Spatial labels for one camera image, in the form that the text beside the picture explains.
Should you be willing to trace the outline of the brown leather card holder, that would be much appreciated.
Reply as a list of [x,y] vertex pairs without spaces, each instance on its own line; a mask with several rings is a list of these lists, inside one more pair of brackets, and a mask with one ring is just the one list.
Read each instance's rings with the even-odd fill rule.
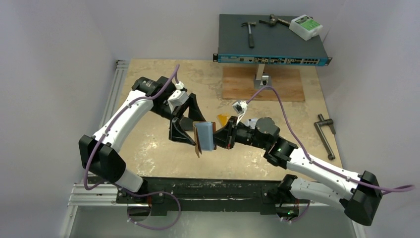
[[195,142],[195,153],[199,158],[203,151],[214,151],[217,146],[214,142],[213,133],[215,130],[215,122],[212,121],[195,121],[193,122],[193,135]]

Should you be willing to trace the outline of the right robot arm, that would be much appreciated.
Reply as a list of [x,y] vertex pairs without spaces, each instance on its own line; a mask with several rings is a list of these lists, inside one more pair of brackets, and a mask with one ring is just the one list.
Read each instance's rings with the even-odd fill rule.
[[280,128],[269,117],[258,119],[254,128],[237,119],[232,116],[224,127],[213,133],[215,145],[232,149],[236,143],[241,143],[264,149],[264,158],[273,166],[315,179],[311,182],[293,178],[281,185],[278,188],[281,200],[313,200],[342,210],[356,223],[372,225],[383,197],[373,173],[351,172],[313,157],[303,148],[282,138]]

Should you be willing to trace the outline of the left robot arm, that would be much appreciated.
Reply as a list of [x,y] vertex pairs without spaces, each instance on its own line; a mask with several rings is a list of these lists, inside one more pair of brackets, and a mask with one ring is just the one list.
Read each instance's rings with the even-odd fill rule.
[[102,179],[126,190],[136,203],[146,200],[146,181],[129,171],[119,151],[125,139],[148,112],[169,120],[169,140],[195,146],[187,131],[195,121],[205,121],[194,93],[167,77],[153,81],[141,77],[135,81],[127,99],[111,119],[92,136],[83,135],[79,142],[82,167]]

